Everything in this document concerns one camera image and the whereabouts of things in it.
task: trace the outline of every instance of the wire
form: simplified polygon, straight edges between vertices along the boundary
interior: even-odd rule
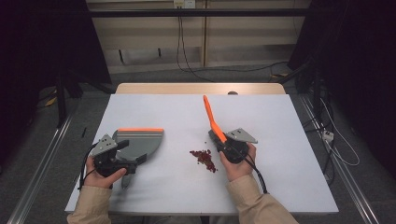
[[[183,54],[184,54],[184,59],[186,61],[186,64],[189,68],[189,70],[185,70],[180,66],[179,60],[178,60],[178,53],[179,53],[179,48],[180,48],[180,39],[181,39],[181,43],[182,43],[182,47],[183,47]],[[270,65],[265,65],[264,67],[259,67],[259,68],[252,68],[252,69],[243,69],[243,70],[239,70],[239,69],[227,69],[227,68],[205,68],[205,69],[195,69],[192,70],[190,65],[189,65],[189,61],[187,60],[187,55],[186,55],[186,49],[185,49],[185,45],[184,45],[184,30],[183,30],[183,20],[181,17],[178,17],[178,41],[177,41],[177,66],[178,68],[183,71],[183,72],[189,72],[192,73],[193,75],[195,75],[196,77],[203,79],[205,81],[210,81],[210,82],[214,82],[213,80],[210,80],[208,78],[204,78],[204,77],[199,77],[197,76],[195,73],[197,72],[204,72],[204,71],[223,71],[223,72],[254,72],[254,71],[260,71],[266,68],[270,68],[271,69],[271,75],[272,75],[272,67],[274,65],[277,64],[281,64],[281,63],[288,63],[288,62],[278,62],[278,63],[273,63]]]
[[[329,121],[326,125],[320,125],[321,126],[320,128],[305,130],[305,132],[311,133],[311,132],[316,132],[316,131],[323,131],[323,129],[327,128],[330,124],[331,124],[331,122]]]
[[[92,149],[94,147],[96,147],[96,145],[97,145],[97,143],[95,143],[92,146],[90,146],[90,148],[88,148],[87,153],[85,153],[85,155],[84,155],[84,159],[82,161],[81,170],[80,170],[80,174],[79,174],[79,187],[78,187],[79,190],[81,190],[82,186],[84,185],[85,177],[87,177],[87,175],[89,175],[91,173],[91,172],[89,172],[85,177],[83,177],[84,176],[84,171],[85,171],[85,163],[87,163],[88,156],[90,155]]]
[[[357,165],[359,165],[359,164],[361,163],[361,159],[359,158],[358,153],[356,153],[356,151],[355,151],[355,149],[353,148],[353,146],[350,145],[350,144],[348,143],[348,141],[345,139],[345,137],[340,133],[340,131],[338,131],[337,127],[336,127],[335,124],[334,124],[334,121],[332,120],[332,116],[330,115],[329,109],[327,108],[327,106],[326,106],[326,104],[324,103],[323,99],[320,98],[320,101],[323,103],[323,105],[324,105],[324,107],[325,107],[325,109],[326,109],[326,112],[327,112],[327,114],[329,115],[330,121],[332,122],[332,126],[333,126],[334,129],[338,132],[338,134],[340,134],[340,136],[343,138],[343,140],[348,144],[348,146],[350,147],[350,149],[352,149],[352,152],[355,154],[355,156],[356,156],[356,158],[357,158],[358,161],[357,161],[356,163],[351,163],[351,162],[345,161],[345,160],[341,157],[341,155],[333,149],[334,147],[330,147],[329,142],[328,142],[327,140],[325,140],[325,141],[329,144],[330,150],[331,150],[331,151],[334,153],[334,155],[335,155],[338,159],[340,159],[343,163],[345,163],[345,164],[347,164],[347,165],[350,165],[350,166],[357,166]]]
[[[308,126],[308,124],[310,122],[314,121],[315,119],[317,119],[317,118],[313,117],[312,119],[309,119],[309,120],[303,122],[301,125],[303,126],[303,128],[305,128],[306,126]]]
[[[163,222],[163,221],[165,221],[166,219],[169,219],[169,218],[171,218],[171,217],[163,217],[163,218],[155,221],[153,224],[158,224],[158,223]]]
[[[187,60],[186,49],[184,47],[184,35],[183,35],[183,33],[184,33],[183,32],[183,20],[181,19],[181,17],[178,17],[178,41],[177,41],[177,66],[178,66],[178,68],[180,68],[180,70],[183,71],[183,72],[191,72],[195,77],[198,77],[198,78],[200,78],[202,80],[205,80],[205,81],[208,81],[208,82],[215,82],[215,81],[210,80],[210,79],[205,78],[205,77],[199,77],[190,68],[189,61]],[[189,67],[190,71],[186,71],[186,70],[182,69],[180,67],[180,63],[178,62],[178,50],[180,48],[180,37],[181,37],[181,42],[182,42],[182,45],[183,45],[184,59],[186,60],[187,67]]]
[[[339,26],[338,29],[337,29],[338,31],[337,31],[337,35],[335,36],[335,41],[338,40],[338,37],[340,36],[341,30],[342,30],[342,28],[343,28],[344,18],[346,17],[346,14],[347,14],[347,9],[348,9],[348,7],[349,7],[349,2],[350,2],[350,0],[348,0],[348,1],[346,2],[346,9],[344,10],[344,14],[343,14],[343,16],[342,16],[342,18],[341,18],[341,24],[340,24],[340,26]]]
[[[295,7],[296,7],[296,0],[293,1],[293,9],[295,9]],[[293,26],[294,26],[294,32],[296,33],[296,38],[298,38],[295,18],[296,17],[293,17]]]
[[[93,169],[93,170],[89,171],[89,172],[85,175],[85,177],[84,177],[84,182],[85,182],[85,179],[87,178],[87,176],[90,175],[90,174],[92,174],[94,171],[96,171],[96,169]]]
[[[254,163],[254,160],[250,157],[250,155],[248,154],[251,161],[248,160],[246,156],[244,157],[235,147],[229,144],[227,145],[228,147],[232,148],[236,152],[236,154],[238,154],[239,157],[243,158],[244,161],[251,166],[251,168],[253,168],[253,170],[256,172],[257,176],[259,177],[260,183],[262,184],[262,192],[264,194],[268,193],[267,187],[265,186],[264,178],[262,177],[262,173],[260,173],[259,169],[257,169],[256,164]]]
[[[324,144],[324,142],[321,141],[321,143],[322,143],[324,149],[326,150],[326,153],[327,153],[327,156],[328,156],[327,161],[326,161],[326,163],[325,163],[325,165],[324,165],[324,167],[322,169],[322,173],[323,174],[326,173],[328,161],[330,161],[330,163],[332,164],[332,178],[330,178],[330,183],[328,183],[328,186],[330,186],[334,182],[334,179],[335,179],[334,163],[332,162],[332,159],[331,159],[332,150],[327,151],[327,148],[326,148],[326,145]]]
[[[272,77],[273,77],[273,70],[272,70],[272,65],[270,66],[270,78],[268,78],[268,83],[270,83],[272,81]]]

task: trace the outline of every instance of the gray floor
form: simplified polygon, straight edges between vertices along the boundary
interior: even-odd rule
[[[261,68],[259,66],[235,66],[227,69],[252,69]],[[200,77],[210,78],[216,82],[267,82],[270,74],[288,72],[288,69],[276,65],[271,69],[262,69],[251,72],[235,72],[211,70],[197,72]],[[123,74],[113,77],[113,88],[121,82],[203,82],[193,74],[179,70],[142,72],[135,74]],[[77,106],[76,114],[71,120],[71,124],[64,136],[59,149],[54,156],[54,160],[45,176],[40,190],[35,196],[25,223],[65,223],[67,216],[64,208],[75,185],[75,178],[81,165],[81,160],[86,149],[93,142],[96,130],[100,124],[109,95],[104,94],[89,85],[81,84],[84,94],[81,99],[67,99],[69,108]],[[285,90],[290,95],[302,123],[309,120],[300,95],[293,87],[293,82],[285,85]],[[332,104],[335,111],[335,123],[337,128],[352,145],[361,158],[361,164],[348,167],[367,197],[369,203],[374,208],[375,214],[380,223],[396,222],[396,181],[390,174],[376,161],[370,153],[363,139],[360,139],[351,131],[347,118],[342,111],[337,108],[336,102]],[[0,176],[0,222],[6,223],[11,216],[18,200],[21,198],[29,180],[35,174],[35,169],[39,166],[43,155],[46,153],[50,140],[55,133],[57,125],[56,105],[42,107],[36,111],[35,119],[22,137],[21,144],[12,160],[4,167]],[[326,153],[323,149],[318,134],[307,133],[307,137],[318,158],[321,167],[324,166]],[[349,147],[339,136],[335,136],[336,146],[348,161],[354,161]],[[295,215],[300,223],[365,223],[355,202],[352,200],[347,188],[340,178],[340,175],[332,172],[332,166],[327,170],[328,176],[335,175],[335,179],[330,185],[333,197],[340,209],[338,214],[324,216],[303,216]],[[124,217],[113,215],[114,223],[139,223],[140,217]]]

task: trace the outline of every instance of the black curtain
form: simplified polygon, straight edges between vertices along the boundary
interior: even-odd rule
[[[45,13],[51,10],[88,9],[85,0],[0,2],[2,163],[34,117],[39,91],[55,86],[59,73],[69,87],[86,78],[111,82],[92,19]],[[83,78],[71,76],[69,70]]]
[[[337,28],[320,52],[318,66],[352,126],[396,176],[396,3],[346,0],[340,5],[347,9],[336,17]],[[305,21],[291,67],[300,66],[315,50],[319,36],[315,34],[323,27],[320,22]]]

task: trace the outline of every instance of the aluminum rail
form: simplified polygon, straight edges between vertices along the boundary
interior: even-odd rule
[[[70,125],[70,121],[77,110],[78,103],[79,101],[75,105],[73,105],[73,107],[71,108],[71,112],[67,116],[64,124],[60,128],[56,129],[55,134],[53,135],[52,140],[49,143],[47,151],[43,156],[43,159],[35,170],[35,174],[33,175],[26,189],[24,190],[7,224],[22,224],[26,219],[30,208],[33,205],[33,202],[35,201],[35,197],[39,192],[40,187],[46,177],[50,165],[52,164],[52,161],[56,156],[56,152],[60,147],[62,141],[64,140],[64,136]]]
[[[308,114],[309,118],[312,119],[315,128],[317,129],[320,128],[322,125],[320,125],[314,119],[315,115],[312,112],[311,108],[313,106],[310,100],[307,97],[304,98],[303,96],[300,96],[300,99],[303,102],[306,113]],[[336,147],[331,149],[329,143],[321,139],[320,132],[318,132],[318,136],[320,140],[323,141],[323,143],[325,144],[328,153],[330,153],[330,150],[334,150],[336,153],[338,153]],[[343,180],[346,186],[346,190],[349,192],[352,201],[356,205],[356,208],[361,214],[361,217],[364,220],[364,222],[367,224],[379,224],[380,221],[378,217],[375,215],[375,211],[373,207],[370,205],[370,202],[368,201],[367,197],[364,195],[363,191],[359,187],[358,182],[355,180],[352,173],[350,173],[349,169],[347,168],[347,165],[339,161],[338,158],[334,155],[334,153],[332,153],[331,158],[335,169],[337,170],[338,174],[341,176],[341,179]]]

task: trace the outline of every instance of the sleeve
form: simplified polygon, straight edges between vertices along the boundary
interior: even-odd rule
[[[239,212],[239,222],[297,223],[286,208],[270,194],[261,194],[253,175],[242,176],[227,185]]]
[[[69,224],[109,224],[108,218],[109,198],[111,189],[83,186],[78,196],[74,213],[67,216]]]

